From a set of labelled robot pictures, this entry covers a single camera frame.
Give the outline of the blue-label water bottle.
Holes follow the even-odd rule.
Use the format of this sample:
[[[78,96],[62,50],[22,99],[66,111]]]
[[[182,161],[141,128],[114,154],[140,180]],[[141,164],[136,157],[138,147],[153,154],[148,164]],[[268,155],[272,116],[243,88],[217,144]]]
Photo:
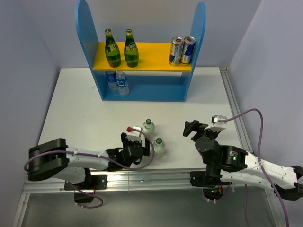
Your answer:
[[[117,92],[117,85],[116,85],[116,71],[105,71],[105,75],[107,78],[107,84],[111,92]]]
[[[123,71],[116,71],[116,85],[120,96],[129,95],[127,76]]]

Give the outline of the green glass bottle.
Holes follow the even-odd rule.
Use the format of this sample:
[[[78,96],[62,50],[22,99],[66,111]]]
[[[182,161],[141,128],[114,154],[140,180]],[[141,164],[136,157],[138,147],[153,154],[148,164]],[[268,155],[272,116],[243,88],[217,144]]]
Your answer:
[[[127,29],[126,40],[125,40],[125,48],[124,48],[124,57],[128,67],[134,68],[139,63],[139,51],[136,45],[136,42],[133,38],[133,31],[131,29]]]
[[[121,54],[119,47],[113,38],[112,30],[106,29],[106,46],[105,46],[105,54],[106,59],[110,67],[117,68],[121,65]]]

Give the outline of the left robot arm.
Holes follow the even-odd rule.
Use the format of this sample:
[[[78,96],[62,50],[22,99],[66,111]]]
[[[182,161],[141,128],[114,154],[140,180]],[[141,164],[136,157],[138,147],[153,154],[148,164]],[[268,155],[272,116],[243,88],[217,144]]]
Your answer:
[[[32,182],[56,178],[79,189],[90,189],[94,185],[91,170],[138,170],[144,156],[153,157],[150,138],[139,132],[122,133],[121,142],[119,148],[89,151],[69,146],[65,139],[57,138],[32,147],[24,169]]]

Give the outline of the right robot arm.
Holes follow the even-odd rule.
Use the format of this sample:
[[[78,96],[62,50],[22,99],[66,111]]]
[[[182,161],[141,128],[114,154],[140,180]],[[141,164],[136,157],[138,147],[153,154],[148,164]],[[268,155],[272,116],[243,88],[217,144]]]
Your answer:
[[[190,183],[193,187],[215,187],[228,183],[249,184],[264,189],[277,189],[276,195],[288,201],[303,196],[303,186],[297,181],[303,175],[300,166],[279,166],[232,145],[221,145],[216,138],[226,129],[225,122],[212,119],[213,124],[202,124],[197,120],[185,122],[183,136],[195,132],[191,140],[206,165],[204,171],[192,171]]]

